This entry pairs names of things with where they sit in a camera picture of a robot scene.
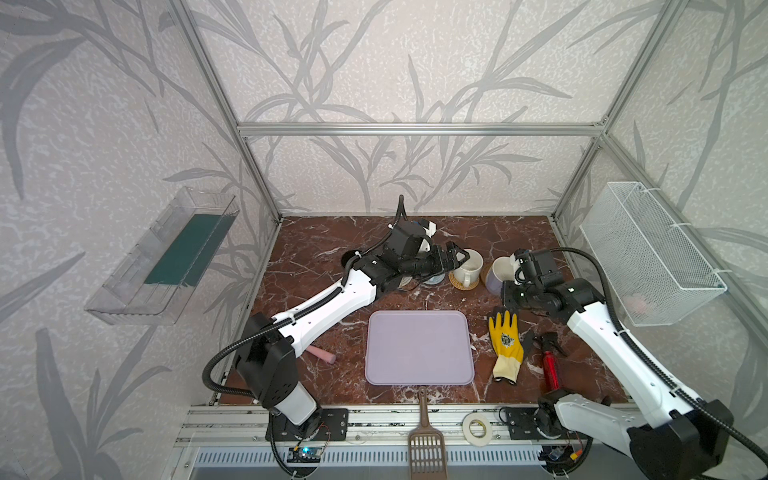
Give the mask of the white mug cream handle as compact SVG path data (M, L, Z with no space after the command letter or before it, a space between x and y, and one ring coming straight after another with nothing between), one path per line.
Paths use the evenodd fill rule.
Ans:
M463 282L465 285L475 281L477 278L480 279L484 264L483 258L479 252L472 249L467 249L467 251L471 255L471 258L460 268L452 271L456 279Z

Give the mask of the white mug lavender handle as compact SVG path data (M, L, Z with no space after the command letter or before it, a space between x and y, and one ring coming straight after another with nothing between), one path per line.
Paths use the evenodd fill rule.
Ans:
M504 281L513 281L510 256L495 259L485 276L485 287L494 296L500 296Z

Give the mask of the black mug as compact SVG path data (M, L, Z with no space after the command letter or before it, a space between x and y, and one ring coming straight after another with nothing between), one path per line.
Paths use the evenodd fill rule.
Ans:
M349 250L342 255L341 263L344 268L353 268L361 258L362 254L359 250Z

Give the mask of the tan wicker coaster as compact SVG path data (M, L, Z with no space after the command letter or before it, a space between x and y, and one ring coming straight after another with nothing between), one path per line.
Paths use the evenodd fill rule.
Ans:
M480 284L480 279L477 278L475 281L465 285L463 282L460 282L459 280L456 279L453 272L448 273L448 279L454 288L461 291L474 290Z

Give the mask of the white mug blue handle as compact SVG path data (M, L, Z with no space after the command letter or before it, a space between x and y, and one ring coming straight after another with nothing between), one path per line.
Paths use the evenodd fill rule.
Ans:
M445 277L446 277L446 274L445 273L441 273L441 274L432 276L432 277L430 277L427 280L424 280L423 283L425 285L429 285L429 286L439 285L440 283L442 283L445 280Z

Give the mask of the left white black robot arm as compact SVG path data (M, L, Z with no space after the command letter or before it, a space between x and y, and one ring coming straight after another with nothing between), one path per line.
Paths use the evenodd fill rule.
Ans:
M244 336L207 362L203 385L250 397L301 431L316 430L322 408L299 380L297 360L341 320L397 290L403 278L428 280L469 260L469 252L453 241L435 244L434 233L431 221L398 221L374 246L347 252L342 276L331 286L271 317L253 315Z

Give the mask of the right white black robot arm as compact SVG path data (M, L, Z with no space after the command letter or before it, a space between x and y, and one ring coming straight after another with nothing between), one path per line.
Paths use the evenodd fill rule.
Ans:
M535 422L542 434L584 434L631 458L648 479L704 479L722 462L729 440L767 460L766 451L734 427L722 402L704 401L624 327L607 276L592 255L578 253L597 270L599 288L582 278L565 279L554 254L552 249L514 253L515 276L503 282L500 294L505 311L543 311L562 322L601 358L640 415L557 388L538 402Z

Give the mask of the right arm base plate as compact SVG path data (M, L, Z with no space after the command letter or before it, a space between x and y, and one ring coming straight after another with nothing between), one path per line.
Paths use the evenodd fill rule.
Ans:
M537 406L502 406L498 418L507 428L512 440L576 440L586 441L589 436L564 430L558 423L539 413Z

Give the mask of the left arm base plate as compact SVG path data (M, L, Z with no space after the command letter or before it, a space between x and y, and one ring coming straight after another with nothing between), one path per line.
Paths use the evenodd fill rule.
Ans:
M272 412L269 417L271 430L265 434L267 440L288 441L344 441L349 425L349 410L346 408L318 407L303 423L293 424L286 415Z

